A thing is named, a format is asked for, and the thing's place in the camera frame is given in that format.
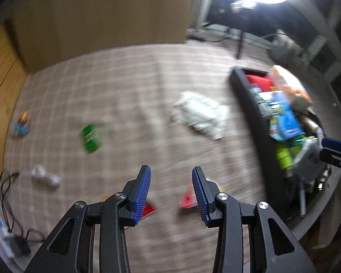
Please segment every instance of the red cloth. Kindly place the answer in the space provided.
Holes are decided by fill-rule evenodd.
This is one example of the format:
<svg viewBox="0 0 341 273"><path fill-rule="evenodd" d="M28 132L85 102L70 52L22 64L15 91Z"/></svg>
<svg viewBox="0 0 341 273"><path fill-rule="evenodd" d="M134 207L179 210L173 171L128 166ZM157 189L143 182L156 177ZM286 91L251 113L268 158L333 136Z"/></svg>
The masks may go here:
<svg viewBox="0 0 341 273"><path fill-rule="evenodd" d="M261 91L272 91L270 86L274 86L273 81L270 80L269 76L259 77L255 75L246 75L250 84L256 84L260 87Z"/></svg>

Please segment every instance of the cable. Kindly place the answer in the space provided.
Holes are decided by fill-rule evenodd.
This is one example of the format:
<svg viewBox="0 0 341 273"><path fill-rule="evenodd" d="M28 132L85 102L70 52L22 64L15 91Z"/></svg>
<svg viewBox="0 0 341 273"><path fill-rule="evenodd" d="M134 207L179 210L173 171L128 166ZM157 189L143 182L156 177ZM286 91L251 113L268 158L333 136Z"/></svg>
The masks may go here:
<svg viewBox="0 0 341 273"><path fill-rule="evenodd" d="M4 218L4 221L5 221L6 225L7 225L7 227L8 227L8 232L13 233L14 225L16 224L20 228L21 234L20 235L16 235L15 233L13 233L13 234L15 236L19 236L19 237L23 238L23 236L24 236L23 226L19 222L19 220L14 216L13 210L12 210L12 208L11 208L9 202L8 202L8 199L6 197L6 195L9 192L12 180L17 178L20 175L20 173L19 172L13 172L8 177L6 177L4 180L3 180L3 174L4 174L4 171L2 171L1 174L0 174L0 201L1 201L1 209L3 211L3 218ZM42 239L40 239L40 240L28 239L28 236L29 236L30 232L37 233L38 235L41 236ZM32 243L42 243L45 240L45 236L44 236L44 234L41 231L33 229L33 228L30 228L30 229L28 229L28 231L26 233L26 238L25 239L28 242L32 242Z"/></svg>
<svg viewBox="0 0 341 273"><path fill-rule="evenodd" d="M275 35L284 35L284 36L287 36L289 37L287 34L283 34L283 33L273 33L273 34L267 34L267 35L264 35L262 37L256 37L254 40L252 40L251 42L248 42L248 43L254 43L255 41L258 41L260 39L266 39L266 38L269 38L271 36L275 36ZM218 43L218 42L222 42L224 40L228 40L228 39L234 39L234 38L226 38L226 37L223 37L221 40L218 40L218 41L208 41L208 43Z"/></svg>
<svg viewBox="0 0 341 273"><path fill-rule="evenodd" d="M28 236L29 236L29 233L30 233L30 232L37 233L38 235L40 235L40 236L42 237L42 239L40 239L40 240L28 239ZM42 243L42 242L44 242L44 240L45 240L45 236L44 236L44 234L43 234L41 231L39 231L39 230L36 230L36 229L29 229L28 232L26 233L25 239L26 239L28 242Z"/></svg>

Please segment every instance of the plaid carpet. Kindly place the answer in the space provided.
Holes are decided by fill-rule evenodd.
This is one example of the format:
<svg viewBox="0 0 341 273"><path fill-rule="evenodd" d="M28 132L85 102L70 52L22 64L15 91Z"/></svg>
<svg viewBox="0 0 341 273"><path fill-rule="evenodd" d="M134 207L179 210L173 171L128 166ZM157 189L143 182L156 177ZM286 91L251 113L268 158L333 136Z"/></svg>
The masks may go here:
<svg viewBox="0 0 341 273"><path fill-rule="evenodd" d="M217 229L207 229L199 214L181 215L178 209L192 168L201 166L239 201L265 200L253 141L227 79L234 65L268 70L272 62L256 46L248 46L237 61L232 46L189 42L115 48L30 75L12 122L28 110L32 131L23 139L8 137L4 162L22 173L12 186L11 202L24 228L48 234L75 201L95 203L121 191L147 164L152 169L148 199L157 212L126 230L132 272L211 272ZM171 122L172 104L185 90L230 106L222 139ZM89 123L98 126L102 145L87 155L79 134ZM59 189L31 180L37 163L62 178ZM248 260L248 241L244 254ZM98 233L94 267L98 272Z"/></svg>

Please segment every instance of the green package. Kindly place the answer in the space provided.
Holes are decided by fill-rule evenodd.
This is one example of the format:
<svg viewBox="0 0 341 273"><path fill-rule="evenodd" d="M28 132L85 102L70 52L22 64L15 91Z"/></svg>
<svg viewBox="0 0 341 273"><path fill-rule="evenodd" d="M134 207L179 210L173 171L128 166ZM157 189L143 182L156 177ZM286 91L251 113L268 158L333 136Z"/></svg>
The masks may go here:
<svg viewBox="0 0 341 273"><path fill-rule="evenodd" d="M100 147L95 125L90 124L83 128L82 137L88 153L95 152Z"/></svg>

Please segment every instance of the metal screw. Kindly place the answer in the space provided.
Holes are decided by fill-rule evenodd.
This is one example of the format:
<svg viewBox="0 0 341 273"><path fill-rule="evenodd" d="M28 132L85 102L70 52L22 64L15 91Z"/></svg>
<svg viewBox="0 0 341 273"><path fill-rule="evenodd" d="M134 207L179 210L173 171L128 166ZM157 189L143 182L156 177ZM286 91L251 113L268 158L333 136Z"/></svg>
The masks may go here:
<svg viewBox="0 0 341 273"><path fill-rule="evenodd" d="M261 201L258 203L258 206L261 208L261 209L267 209L269 207L269 205L264 202L264 201Z"/></svg>
<svg viewBox="0 0 341 273"><path fill-rule="evenodd" d="M217 198L219 198L220 200L226 200L227 198L229 198L229 195L227 195L226 193L218 193Z"/></svg>
<svg viewBox="0 0 341 273"><path fill-rule="evenodd" d="M82 207L84 207L84 206L85 206L85 203L84 203L83 201L77 201L77 202L75 203L75 208L80 209L80 208L82 208Z"/></svg>
<svg viewBox="0 0 341 273"><path fill-rule="evenodd" d="M119 192L115 194L116 199L124 199L126 197L125 193Z"/></svg>

